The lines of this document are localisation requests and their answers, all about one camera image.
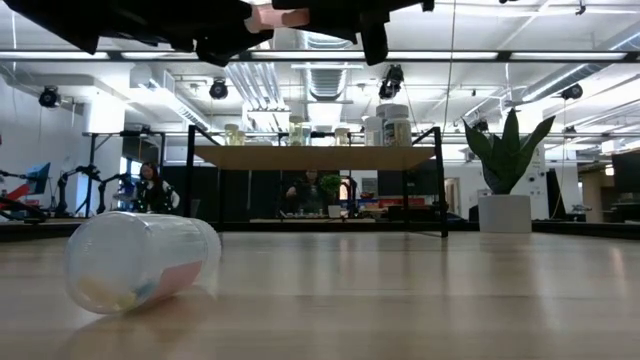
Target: red object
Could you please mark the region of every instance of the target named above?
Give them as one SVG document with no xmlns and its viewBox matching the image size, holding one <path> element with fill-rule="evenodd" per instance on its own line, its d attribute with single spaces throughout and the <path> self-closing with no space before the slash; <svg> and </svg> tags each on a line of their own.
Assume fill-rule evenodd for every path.
<svg viewBox="0 0 640 360">
<path fill-rule="evenodd" d="M 21 197 L 27 195 L 29 193 L 29 185 L 24 184 L 20 185 L 17 189 L 8 193 L 6 198 L 13 201 L 18 201 Z M 4 208 L 6 205 L 0 204 L 0 209 Z"/>
</svg>

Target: snake plant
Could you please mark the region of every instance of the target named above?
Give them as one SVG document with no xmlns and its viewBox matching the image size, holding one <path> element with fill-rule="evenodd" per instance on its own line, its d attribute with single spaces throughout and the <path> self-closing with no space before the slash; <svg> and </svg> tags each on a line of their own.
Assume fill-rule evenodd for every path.
<svg viewBox="0 0 640 360">
<path fill-rule="evenodd" d="M 543 120 L 526 137 L 520 137 L 518 116 L 511 109 L 502 138 L 469 127 L 464 130 L 471 151 L 482 161 L 484 180 L 495 195 L 508 195 L 524 175 L 538 144 L 549 134 L 554 117 Z"/>
</svg>

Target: bottle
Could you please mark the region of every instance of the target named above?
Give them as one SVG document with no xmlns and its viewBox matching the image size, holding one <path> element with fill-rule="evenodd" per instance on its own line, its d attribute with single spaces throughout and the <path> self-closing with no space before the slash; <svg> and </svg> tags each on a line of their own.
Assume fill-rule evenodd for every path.
<svg viewBox="0 0 640 360">
<path fill-rule="evenodd" d="M 393 105 L 386 110 L 384 123 L 385 146 L 411 146 L 411 122 L 409 121 L 409 107 Z"/>
<path fill-rule="evenodd" d="M 384 145 L 382 141 L 382 118 L 371 116 L 364 120 L 364 145 Z"/>
<path fill-rule="evenodd" d="M 220 252 L 218 235 L 204 221 L 103 213 L 67 243 L 67 293 L 85 310 L 124 313 L 191 286 L 215 270 Z"/>
</svg>

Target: pink label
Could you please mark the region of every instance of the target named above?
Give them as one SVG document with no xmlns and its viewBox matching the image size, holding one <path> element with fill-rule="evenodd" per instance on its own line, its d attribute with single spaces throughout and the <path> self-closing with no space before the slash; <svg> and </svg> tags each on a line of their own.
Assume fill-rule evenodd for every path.
<svg viewBox="0 0 640 360">
<path fill-rule="evenodd" d="M 200 273 L 202 261 L 164 269 L 149 301 L 159 300 L 191 286 Z"/>
</svg>

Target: wooden floor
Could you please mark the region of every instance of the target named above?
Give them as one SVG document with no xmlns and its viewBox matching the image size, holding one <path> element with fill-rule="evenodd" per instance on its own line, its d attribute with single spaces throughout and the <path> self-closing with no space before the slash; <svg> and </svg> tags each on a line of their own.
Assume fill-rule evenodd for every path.
<svg viewBox="0 0 640 360">
<path fill-rule="evenodd" d="M 101 317 L 64 239 L 0 244 L 0 359 L 640 359 L 640 243 L 534 234 L 227 234 L 219 271 Z"/>
</svg>

